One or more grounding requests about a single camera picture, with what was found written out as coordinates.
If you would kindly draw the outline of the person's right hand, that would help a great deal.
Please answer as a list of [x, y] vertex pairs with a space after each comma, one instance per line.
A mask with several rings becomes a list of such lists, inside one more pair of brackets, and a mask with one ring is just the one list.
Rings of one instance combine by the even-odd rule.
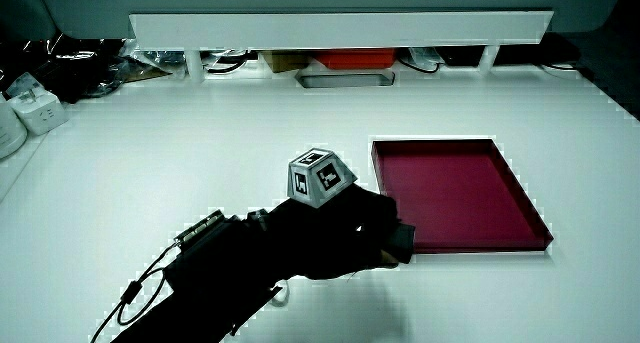
[[359, 186], [330, 150], [311, 148], [289, 163], [288, 199], [269, 224], [277, 247], [292, 255], [291, 275], [332, 279], [400, 263], [385, 247], [399, 226], [395, 201]]

